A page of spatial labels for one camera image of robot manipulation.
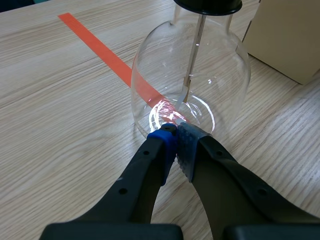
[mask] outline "orange tape strip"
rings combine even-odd
[[[105,62],[115,74],[117,74],[125,84],[131,87],[131,68],[124,63],[116,54],[114,54],[106,45],[103,44],[95,35],[93,35],[85,26],[83,26],[70,13],[64,13],[58,16],[102,61]],[[144,80],[144,78],[137,73],[135,89],[141,98],[153,108],[155,105],[161,104],[164,115],[161,117],[168,123],[174,123],[172,117],[167,118],[174,113],[175,118],[182,118],[175,107],[157,90]]]

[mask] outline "screw hole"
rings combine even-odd
[[[267,196],[267,194],[268,194],[267,191],[264,190],[264,189],[262,189],[262,188],[258,190],[258,193],[259,193],[261,196]]]
[[[119,193],[121,194],[121,195],[124,195],[124,194],[126,194],[128,192],[128,190],[126,189],[126,188],[121,188],[120,190],[119,190]]]

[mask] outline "black lid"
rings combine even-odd
[[[241,0],[174,0],[180,7],[191,12],[222,16],[238,12],[242,7]]]

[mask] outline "blue gripper pad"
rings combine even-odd
[[[177,159],[190,183],[194,177],[198,140],[207,135],[210,134],[187,122],[178,126]]]

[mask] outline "metal rod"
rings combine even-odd
[[[205,26],[205,21],[206,21],[206,15],[199,14],[198,23],[196,25],[195,36],[194,36],[194,40],[193,40],[193,45],[192,45],[192,49],[191,49],[191,54],[190,54],[190,58],[189,58],[189,64],[188,64],[188,68],[186,70],[185,78],[183,80],[183,85],[188,88],[190,86],[190,76],[192,74],[192,70],[195,65],[202,32],[203,32],[204,26]]]

